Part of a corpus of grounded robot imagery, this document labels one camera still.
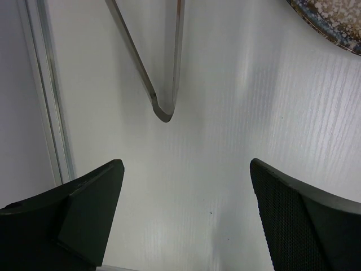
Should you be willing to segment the speckled ceramic plate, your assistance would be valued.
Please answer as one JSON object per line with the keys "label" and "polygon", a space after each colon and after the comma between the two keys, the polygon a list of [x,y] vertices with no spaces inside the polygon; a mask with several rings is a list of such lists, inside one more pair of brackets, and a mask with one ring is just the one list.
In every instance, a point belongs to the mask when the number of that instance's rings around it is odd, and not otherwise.
{"label": "speckled ceramic plate", "polygon": [[360,55],[359,0],[290,0],[288,4],[327,40]]}

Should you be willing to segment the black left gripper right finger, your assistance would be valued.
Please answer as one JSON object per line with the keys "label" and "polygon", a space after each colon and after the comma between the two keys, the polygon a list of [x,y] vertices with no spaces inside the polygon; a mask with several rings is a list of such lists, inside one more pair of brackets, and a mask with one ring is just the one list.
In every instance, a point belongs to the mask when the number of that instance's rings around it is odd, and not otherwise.
{"label": "black left gripper right finger", "polygon": [[274,270],[360,270],[360,203],[256,158],[250,177]]}

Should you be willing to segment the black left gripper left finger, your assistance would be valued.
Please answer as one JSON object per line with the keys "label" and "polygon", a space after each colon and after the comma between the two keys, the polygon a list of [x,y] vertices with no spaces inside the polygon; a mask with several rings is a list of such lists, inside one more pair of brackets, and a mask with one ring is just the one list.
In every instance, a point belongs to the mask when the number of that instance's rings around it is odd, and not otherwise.
{"label": "black left gripper left finger", "polygon": [[1,208],[1,270],[96,270],[103,263],[124,179],[114,159]]}

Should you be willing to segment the steel tongs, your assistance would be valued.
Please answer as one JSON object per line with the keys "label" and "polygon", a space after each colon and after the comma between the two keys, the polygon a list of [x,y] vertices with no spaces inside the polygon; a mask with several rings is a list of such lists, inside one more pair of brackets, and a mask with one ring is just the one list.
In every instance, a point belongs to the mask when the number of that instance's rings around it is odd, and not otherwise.
{"label": "steel tongs", "polygon": [[155,115],[164,123],[168,123],[173,117],[177,101],[179,78],[181,72],[185,3],[185,1],[177,1],[177,9],[174,13],[174,50],[172,54],[166,54],[166,56],[171,57],[171,60],[173,61],[172,68],[171,70],[165,72],[165,86],[163,86],[163,88],[160,90],[156,90],[138,53],[136,45],[132,39],[117,2],[106,1],[107,7],[113,17],[115,25],[122,35],[126,48],[140,75],[146,93],[149,97],[149,101],[152,105],[152,109]]}

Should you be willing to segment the aluminium frame rail left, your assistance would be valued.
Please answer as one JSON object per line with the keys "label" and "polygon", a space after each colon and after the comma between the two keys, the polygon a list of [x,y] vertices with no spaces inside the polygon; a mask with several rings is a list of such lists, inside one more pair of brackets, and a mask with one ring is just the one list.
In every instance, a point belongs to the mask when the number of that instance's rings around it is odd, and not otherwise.
{"label": "aluminium frame rail left", "polygon": [[46,1],[17,1],[56,186],[74,179]]}

